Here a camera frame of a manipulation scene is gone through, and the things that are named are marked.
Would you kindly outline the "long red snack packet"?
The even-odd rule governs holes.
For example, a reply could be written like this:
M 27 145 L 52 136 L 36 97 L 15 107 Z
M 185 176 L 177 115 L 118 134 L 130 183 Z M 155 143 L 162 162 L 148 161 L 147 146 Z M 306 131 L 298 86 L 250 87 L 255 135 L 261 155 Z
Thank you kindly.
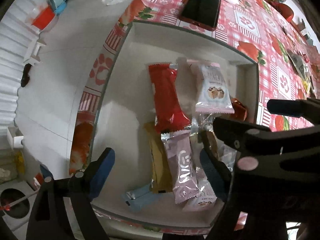
M 157 118 L 155 130 L 158 133 L 174 132 L 189 126 L 191 120 L 182 111 L 176 92 L 178 66 L 171 63 L 157 63 L 149 65 L 148 69 L 154 90 Z

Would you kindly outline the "red gold candy wrapper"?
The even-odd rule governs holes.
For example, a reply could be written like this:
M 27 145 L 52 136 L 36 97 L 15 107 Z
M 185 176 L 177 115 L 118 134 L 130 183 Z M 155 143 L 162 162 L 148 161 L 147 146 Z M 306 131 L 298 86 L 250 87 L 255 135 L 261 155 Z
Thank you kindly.
M 231 98 L 232 107 L 234 113 L 231 114 L 231 118 L 238 121 L 245 121 L 248 115 L 248 110 L 238 99 Z

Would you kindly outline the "clear bag of candies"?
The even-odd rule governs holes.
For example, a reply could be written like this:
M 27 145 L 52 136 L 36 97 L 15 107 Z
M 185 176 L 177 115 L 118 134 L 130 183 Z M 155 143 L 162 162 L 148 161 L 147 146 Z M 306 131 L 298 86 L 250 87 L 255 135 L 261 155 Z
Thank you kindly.
M 190 135 L 195 138 L 198 143 L 202 142 L 201 133 L 209 137 L 215 137 L 213 130 L 213 121 L 217 117 L 214 113 L 195 113 L 191 120 Z

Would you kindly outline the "red plaid strawberry tablecloth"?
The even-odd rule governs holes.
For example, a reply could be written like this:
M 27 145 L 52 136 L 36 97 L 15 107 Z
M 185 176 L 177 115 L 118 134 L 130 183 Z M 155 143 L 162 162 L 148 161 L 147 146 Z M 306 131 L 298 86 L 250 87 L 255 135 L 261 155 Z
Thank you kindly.
M 98 142 L 95 124 L 102 121 L 103 127 L 110 131 L 111 122 L 119 113 L 119 109 L 110 107 L 107 116 L 103 117 L 100 107 L 103 97 L 112 93 L 107 88 L 107 81 L 114 64 L 120 60 L 123 43 L 133 34 L 132 23 L 137 24 L 139 31 L 153 41 L 159 40 L 159 32 L 151 30 L 151 25 L 155 24 L 158 29 L 172 30 L 201 41 L 213 41 L 235 54 L 248 56 L 259 72 L 258 94 L 254 98 L 257 111 L 248 111 L 248 116 L 272 131 L 311 126 L 304 118 L 271 114 L 266 104 L 269 99 L 293 100 L 307 95 L 301 78 L 289 64 L 285 54 L 288 50 L 307 57 L 306 65 L 312 72 L 313 84 L 319 87 L 319 53 L 316 47 L 308 45 L 295 27 L 265 0 L 240 0 L 238 5 L 222 1 L 214 31 L 180 20 L 178 13 L 184 2 L 133 0 L 113 26 L 95 59 L 80 100 L 74 133 L 79 135 L 88 127 L 92 134 L 89 136 L 89 145 L 82 151 L 71 151 L 70 172 L 86 168 L 91 159 L 106 146 L 104 142 Z M 129 183 L 120 181 L 116 176 L 119 168 L 121 162 L 117 158 L 102 192 L 93 200 L 93 210 L 98 217 L 153 231 L 205 235 L 223 207 L 223 202 L 218 200 L 206 210 L 186 212 L 174 204 L 172 193 L 166 193 L 140 211 L 132 211 L 121 195 L 134 185 L 148 183 L 151 180 L 151 166 L 143 167 L 145 177 L 142 180 L 131 179 Z

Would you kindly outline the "black smartphone red case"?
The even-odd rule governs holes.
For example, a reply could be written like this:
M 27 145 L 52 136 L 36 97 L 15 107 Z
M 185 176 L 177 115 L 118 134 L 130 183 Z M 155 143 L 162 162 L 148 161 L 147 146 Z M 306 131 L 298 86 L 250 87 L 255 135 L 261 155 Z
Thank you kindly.
M 208 31 L 217 28 L 221 0 L 187 0 L 178 19 Z

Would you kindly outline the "clear chocolate bar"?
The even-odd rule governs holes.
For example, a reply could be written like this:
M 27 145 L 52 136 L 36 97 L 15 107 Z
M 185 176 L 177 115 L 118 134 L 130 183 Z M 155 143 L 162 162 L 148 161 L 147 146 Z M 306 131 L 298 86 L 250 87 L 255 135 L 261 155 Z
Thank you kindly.
M 217 141 L 215 139 L 215 135 L 211 131 L 202 130 L 200 132 L 200 137 L 204 146 L 204 149 L 206 152 L 214 157 L 215 159 L 219 160 L 219 154 L 218 154 L 218 147 L 217 147 Z

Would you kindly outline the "red white plastic container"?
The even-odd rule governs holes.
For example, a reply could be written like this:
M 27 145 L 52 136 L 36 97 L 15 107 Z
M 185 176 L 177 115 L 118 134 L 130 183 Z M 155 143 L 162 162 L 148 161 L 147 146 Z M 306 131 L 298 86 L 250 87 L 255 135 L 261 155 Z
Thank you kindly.
M 57 23 L 58 16 L 47 3 L 35 7 L 27 16 L 25 22 L 40 31 L 49 31 Z

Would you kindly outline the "yellow snack packet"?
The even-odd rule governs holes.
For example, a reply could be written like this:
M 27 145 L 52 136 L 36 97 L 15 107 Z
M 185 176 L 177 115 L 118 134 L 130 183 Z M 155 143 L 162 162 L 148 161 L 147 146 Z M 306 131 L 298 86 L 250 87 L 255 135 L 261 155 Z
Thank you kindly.
M 303 84 L 303 87 L 306 91 L 307 94 L 310 93 L 310 89 L 311 89 L 311 81 L 310 79 L 307 77 L 306 79 L 302 79 L 302 84 Z

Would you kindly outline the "grey rectangular tray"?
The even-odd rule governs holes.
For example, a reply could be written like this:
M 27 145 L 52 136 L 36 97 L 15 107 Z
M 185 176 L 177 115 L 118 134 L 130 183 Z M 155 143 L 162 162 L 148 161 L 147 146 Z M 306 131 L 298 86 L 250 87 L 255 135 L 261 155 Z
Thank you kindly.
M 104 215 L 160 228 L 211 228 L 224 203 L 199 198 L 195 159 L 202 144 L 193 119 L 234 112 L 255 122 L 259 68 L 246 54 L 185 28 L 130 23 L 107 75 L 91 159 L 113 150 L 114 166 L 92 206 Z

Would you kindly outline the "pink purple snack bar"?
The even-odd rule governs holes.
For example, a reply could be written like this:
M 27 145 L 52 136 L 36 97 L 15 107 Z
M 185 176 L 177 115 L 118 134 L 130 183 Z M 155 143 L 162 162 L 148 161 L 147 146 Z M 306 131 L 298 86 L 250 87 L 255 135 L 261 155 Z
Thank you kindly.
M 161 141 L 172 176 L 172 191 L 176 204 L 193 198 L 199 192 L 188 130 L 163 133 Z

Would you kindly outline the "gold snack bar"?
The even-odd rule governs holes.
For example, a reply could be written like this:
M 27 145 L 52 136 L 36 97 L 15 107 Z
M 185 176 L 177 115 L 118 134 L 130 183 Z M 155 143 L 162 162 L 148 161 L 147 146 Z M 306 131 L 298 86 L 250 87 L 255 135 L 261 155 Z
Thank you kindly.
M 144 124 L 144 129 L 152 157 L 151 191 L 156 194 L 172 192 L 172 176 L 161 135 L 156 132 L 153 122 Z

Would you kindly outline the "blue plastic cup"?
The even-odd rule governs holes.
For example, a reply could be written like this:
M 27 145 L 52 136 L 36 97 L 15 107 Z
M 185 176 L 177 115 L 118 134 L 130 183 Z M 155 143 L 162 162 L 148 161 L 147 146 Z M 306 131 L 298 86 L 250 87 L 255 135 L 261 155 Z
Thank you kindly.
M 55 15 L 61 15 L 67 7 L 66 0 L 46 0 L 53 9 Z

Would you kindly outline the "pink crispy cranberry snack packet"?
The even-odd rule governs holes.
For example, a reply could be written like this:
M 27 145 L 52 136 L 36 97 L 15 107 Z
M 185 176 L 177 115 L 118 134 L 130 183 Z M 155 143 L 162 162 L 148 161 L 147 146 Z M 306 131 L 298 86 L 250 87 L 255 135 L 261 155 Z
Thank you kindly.
M 199 187 L 199 192 L 195 197 L 190 198 L 182 211 L 184 212 L 199 212 L 212 208 L 217 200 L 217 196 L 215 195 L 212 186 L 207 180 L 206 176 L 198 173 L 197 176 L 197 184 Z

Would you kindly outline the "light blue snack bar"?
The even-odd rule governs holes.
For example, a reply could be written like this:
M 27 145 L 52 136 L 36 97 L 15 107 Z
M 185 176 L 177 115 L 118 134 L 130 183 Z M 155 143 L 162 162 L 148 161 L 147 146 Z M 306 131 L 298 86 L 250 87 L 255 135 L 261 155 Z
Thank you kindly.
M 125 192 L 121 197 L 132 212 L 138 212 L 143 207 L 161 199 L 162 195 L 162 193 L 153 193 L 151 191 L 151 183 L 149 183 L 143 187 Z

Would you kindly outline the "grey white foil snack bag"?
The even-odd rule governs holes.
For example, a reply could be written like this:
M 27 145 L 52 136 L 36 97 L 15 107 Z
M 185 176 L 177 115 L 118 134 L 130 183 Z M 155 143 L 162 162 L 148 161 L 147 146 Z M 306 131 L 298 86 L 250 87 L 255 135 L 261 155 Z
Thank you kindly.
M 308 77 L 308 68 L 303 58 L 300 55 L 293 53 L 291 50 L 287 51 L 287 55 L 297 74 L 305 81 Z

